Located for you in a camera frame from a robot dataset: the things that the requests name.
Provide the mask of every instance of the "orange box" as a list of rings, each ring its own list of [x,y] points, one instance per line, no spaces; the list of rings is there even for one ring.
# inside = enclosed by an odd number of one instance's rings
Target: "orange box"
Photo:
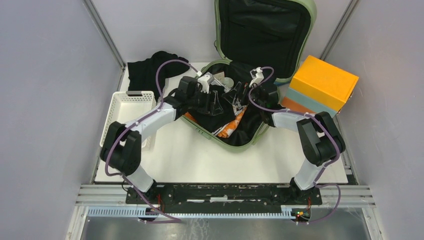
[[[359,77],[314,56],[308,56],[293,76],[290,88],[339,111],[348,101]]]

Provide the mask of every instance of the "teal box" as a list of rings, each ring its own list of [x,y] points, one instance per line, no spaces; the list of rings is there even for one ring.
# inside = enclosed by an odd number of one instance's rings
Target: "teal box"
[[[332,118],[337,114],[335,110],[315,101],[314,99],[308,96],[303,95],[302,93],[290,87],[287,89],[287,93],[285,94],[285,96],[295,101],[296,103],[304,106],[305,108],[310,109],[311,111],[314,111],[315,113],[327,112],[330,114]]]

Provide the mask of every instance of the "stacked boxes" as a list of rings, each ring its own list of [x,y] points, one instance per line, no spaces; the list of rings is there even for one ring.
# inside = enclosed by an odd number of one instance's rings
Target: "stacked boxes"
[[[359,77],[308,56],[290,83],[282,105],[298,112],[334,117],[348,101]]]

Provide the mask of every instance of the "black mounting plate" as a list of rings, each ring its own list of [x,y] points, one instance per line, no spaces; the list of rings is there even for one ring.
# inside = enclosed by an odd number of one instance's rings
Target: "black mounting plate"
[[[280,184],[199,184],[157,183],[146,193],[152,204],[158,196],[166,213],[232,214],[281,213],[281,205],[321,205],[320,190],[312,188],[296,199],[288,185]],[[145,204],[133,188],[128,188],[126,204]]]

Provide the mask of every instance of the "suitcase lid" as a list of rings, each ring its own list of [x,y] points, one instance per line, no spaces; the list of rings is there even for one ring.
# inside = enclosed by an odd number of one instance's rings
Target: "suitcase lid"
[[[215,0],[215,46],[223,59],[273,67],[284,83],[299,67],[316,15],[314,0]]]

